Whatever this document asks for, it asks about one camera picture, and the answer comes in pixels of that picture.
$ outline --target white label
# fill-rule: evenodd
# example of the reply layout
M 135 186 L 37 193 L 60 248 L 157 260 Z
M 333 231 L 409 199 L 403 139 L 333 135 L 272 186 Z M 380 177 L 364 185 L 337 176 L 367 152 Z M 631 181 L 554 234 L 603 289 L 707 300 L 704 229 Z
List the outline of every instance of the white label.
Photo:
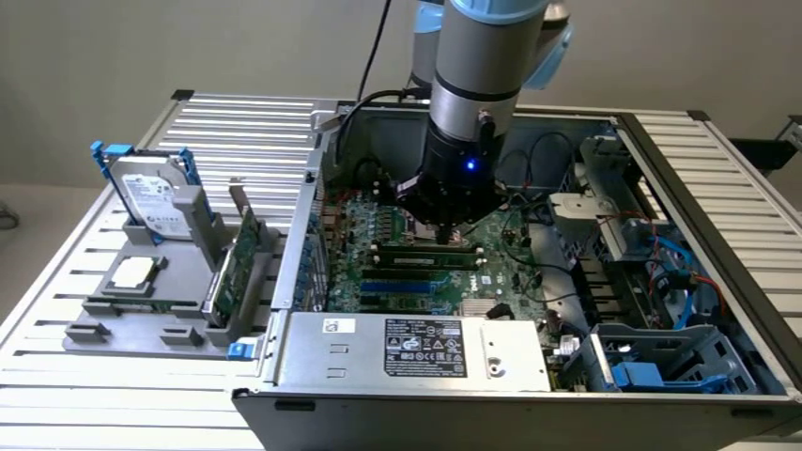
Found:
M 356 331 L 356 320 L 352 318 L 325 318 L 323 320 L 324 334 L 352 334 Z
M 169 181 L 161 177 L 125 174 L 123 183 L 145 226 L 164 238 L 191 238 L 184 214 L 173 207 Z

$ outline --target metal panel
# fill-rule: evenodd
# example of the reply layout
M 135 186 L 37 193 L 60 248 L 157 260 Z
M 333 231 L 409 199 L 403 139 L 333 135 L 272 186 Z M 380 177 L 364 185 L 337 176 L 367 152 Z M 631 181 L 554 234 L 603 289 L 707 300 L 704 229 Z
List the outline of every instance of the metal panel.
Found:
M 639 115 L 702 210 L 802 338 L 802 220 L 708 122 Z

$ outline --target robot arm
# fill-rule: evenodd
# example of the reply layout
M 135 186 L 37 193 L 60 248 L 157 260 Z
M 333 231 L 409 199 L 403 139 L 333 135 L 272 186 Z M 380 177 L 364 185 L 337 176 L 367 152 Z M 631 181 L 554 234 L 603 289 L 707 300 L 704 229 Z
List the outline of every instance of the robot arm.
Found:
M 453 226 L 479 221 L 507 199 L 495 170 L 518 95 L 527 80 L 544 85 L 570 29 L 562 2 L 548 0 L 448 0 L 440 29 L 437 7 L 423 8 L 412 79 L 425 84 L 432 77 L 428 127 L 421 169 L 396 197 L 445 243 Z M 421 39 L 431 46 L 433 38 L 425 32 L 437 33 L 433 70 L 424 64 L 433 55 L 421 55 Z

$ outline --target gray floor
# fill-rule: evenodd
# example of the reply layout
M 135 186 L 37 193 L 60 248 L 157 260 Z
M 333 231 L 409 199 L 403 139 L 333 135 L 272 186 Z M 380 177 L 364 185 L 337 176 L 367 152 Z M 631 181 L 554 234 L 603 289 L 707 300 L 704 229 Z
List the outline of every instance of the gray floor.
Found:
M 0 185 L 0 199 L 20 215 L 20 226 L 0 230 L 0 321 L 25 294 L 99 194 L 95 188 Z

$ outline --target blue latch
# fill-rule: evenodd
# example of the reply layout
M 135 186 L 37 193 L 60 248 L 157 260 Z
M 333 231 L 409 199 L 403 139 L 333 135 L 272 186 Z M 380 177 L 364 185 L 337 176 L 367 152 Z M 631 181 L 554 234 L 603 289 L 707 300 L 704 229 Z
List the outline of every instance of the blue latch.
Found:
M 133 153 L 133 146 L 131 144 L 109 144 L 103 153 L 109 157 L 124 157 Z
M 228 345 L 228 353 L 225 354 L 225 360 L 248 361 L 253 360 L 255 345 L 245 345 L 244 343 L 232 343 Z
M 612 367 L 615 385 L 624 392 L 659 393 L 728 393 L 728 378 L 724 375 L 710 376 L 700 381 L 663 381 L 655 364 L 648 362 L 623 362 Z

